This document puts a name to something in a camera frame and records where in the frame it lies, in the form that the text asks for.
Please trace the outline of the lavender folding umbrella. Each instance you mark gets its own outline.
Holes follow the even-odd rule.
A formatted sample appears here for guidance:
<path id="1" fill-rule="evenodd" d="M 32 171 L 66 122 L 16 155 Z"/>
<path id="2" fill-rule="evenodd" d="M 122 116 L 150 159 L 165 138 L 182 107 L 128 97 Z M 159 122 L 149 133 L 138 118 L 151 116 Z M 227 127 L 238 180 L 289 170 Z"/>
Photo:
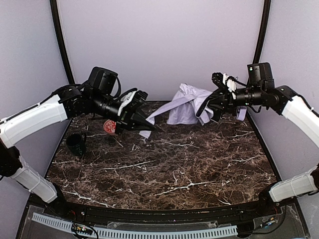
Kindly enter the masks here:
<path id="1" fill-rule="evenodd" d="M 204 125 L 210 121 L 217 122 L 215 110 L 209 109 L 204 101 L 212 94 L 211 91 L 181 83 L 172 101 L 154 111 L 147 121 L 155 124 L 155 117 L 169 112 L 167 124 L 196 124 Z"/>

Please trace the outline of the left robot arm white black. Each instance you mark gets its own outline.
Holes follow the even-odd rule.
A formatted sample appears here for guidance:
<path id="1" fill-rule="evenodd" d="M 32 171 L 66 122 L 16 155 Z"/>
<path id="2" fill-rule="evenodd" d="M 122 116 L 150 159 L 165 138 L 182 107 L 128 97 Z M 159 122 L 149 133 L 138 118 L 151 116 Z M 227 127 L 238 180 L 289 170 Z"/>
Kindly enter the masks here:
<path id="1" fill-rule="evenodd" d="M 52 125 L 94 114 L 115 122 L 115 133 L 154 130 L 140 107 L 148 94 L 133 88 L 113 97 L 88 83 L 67 85 L 45 100 L 0 121 L 0 175 L 15 180 L 43 202 L 63 199 L 58 187 L 43 178 L 23 158 L 17 144 Z"/>

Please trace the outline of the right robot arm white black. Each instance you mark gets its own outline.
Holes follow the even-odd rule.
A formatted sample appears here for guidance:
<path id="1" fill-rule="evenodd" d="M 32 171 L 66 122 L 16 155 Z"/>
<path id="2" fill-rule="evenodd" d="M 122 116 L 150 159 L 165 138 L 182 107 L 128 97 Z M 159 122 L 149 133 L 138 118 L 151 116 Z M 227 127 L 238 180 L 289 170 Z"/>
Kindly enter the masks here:
<path id="1" fill-rule="evenodd" d="M 271 88 L 266 91 L 257 88 L 242 88 L 235 91 L 221 87 L 209 95 L 196 112 L 200 116 L 209 109 L 214 121 L 219 121 L 225 112 L 240 107 L 266 107 L 296 125 L 315 145 L 319 144 L 319 116 L 305 98 L 288 86 Z M 311 195 L 319 190 L 319 167 L 292 178 L 280 181 L 264 190 L 264 201 L 274 203 L 288 198 Z"/>

